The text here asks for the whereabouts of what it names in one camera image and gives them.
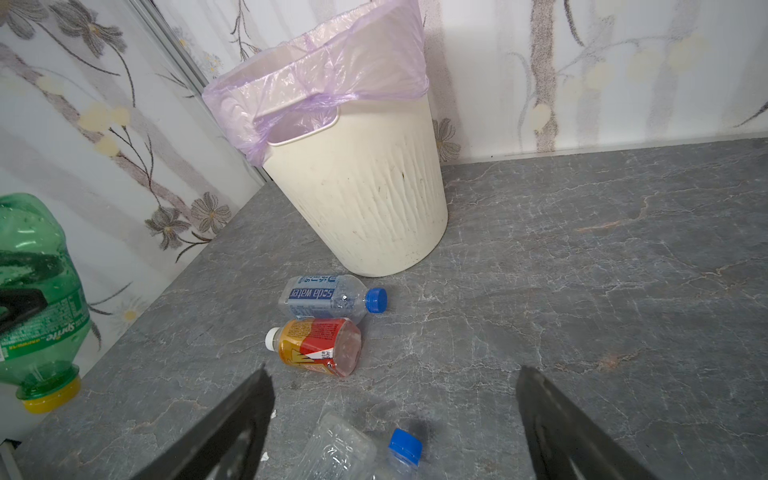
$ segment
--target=white bottle cap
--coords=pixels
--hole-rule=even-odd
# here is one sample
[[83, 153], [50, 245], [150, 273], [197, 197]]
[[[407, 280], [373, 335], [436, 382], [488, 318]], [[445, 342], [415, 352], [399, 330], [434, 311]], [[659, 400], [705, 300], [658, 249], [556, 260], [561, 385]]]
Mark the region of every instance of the white bottle cap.
[[277, 335], [278, 330], [280, 330], [280, 327], [278, 326], [271, 328], [270, 331], [266, 333], [266, 337], [264, 338], [264, 345], [266, 345], [266, 349], [271, 352], [275, 351], [275, 335]]

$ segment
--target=yellow bottle cap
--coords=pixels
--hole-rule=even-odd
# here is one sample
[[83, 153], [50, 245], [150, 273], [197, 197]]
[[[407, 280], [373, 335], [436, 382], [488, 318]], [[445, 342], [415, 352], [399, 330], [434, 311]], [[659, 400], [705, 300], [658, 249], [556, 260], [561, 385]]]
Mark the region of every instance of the yellow bottle cap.
[[48, 413], [72, 400], [80, 392], [80, 376], [50, 395], [33, 400], [22, 400], [24, 408], [31, 413]]

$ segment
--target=sprite bottle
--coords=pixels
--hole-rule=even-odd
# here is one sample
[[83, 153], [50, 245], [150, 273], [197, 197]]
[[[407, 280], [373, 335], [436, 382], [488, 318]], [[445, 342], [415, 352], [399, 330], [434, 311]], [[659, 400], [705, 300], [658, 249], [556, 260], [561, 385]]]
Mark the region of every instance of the sprite bottle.
[[0, 382], [32, 413], [80, 390], [72, 363], [91, 326], [64, 231], [30, 194], [0, 197]]

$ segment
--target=orange juice bottle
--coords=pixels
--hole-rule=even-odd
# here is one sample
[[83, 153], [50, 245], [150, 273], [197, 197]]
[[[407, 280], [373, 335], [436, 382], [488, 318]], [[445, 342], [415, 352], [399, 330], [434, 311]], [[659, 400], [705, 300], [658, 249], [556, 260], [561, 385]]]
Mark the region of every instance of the orange juice bottle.
[[349, 319], [306, 319], [270, 329], [264, 344], [287, 365], [346, 377], [357, 366], [362, 339]]

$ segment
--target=floor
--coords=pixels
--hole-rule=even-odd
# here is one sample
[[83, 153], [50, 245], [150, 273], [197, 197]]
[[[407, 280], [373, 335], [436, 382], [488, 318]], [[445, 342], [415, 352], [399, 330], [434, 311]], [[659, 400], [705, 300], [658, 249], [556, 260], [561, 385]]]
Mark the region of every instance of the floor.
[[768, 141], [444, 167], [449, 226], [385, 286], [345, 381], [263, 335], [285, 281], [343, 268], [263, 188], [18, 451], [27, 478], [129, 478], [259, 365], [282, 478], [320, 414], [425, 444], [423, 478], [532, 478], [540, 369], [660, 478], [768, 475]]

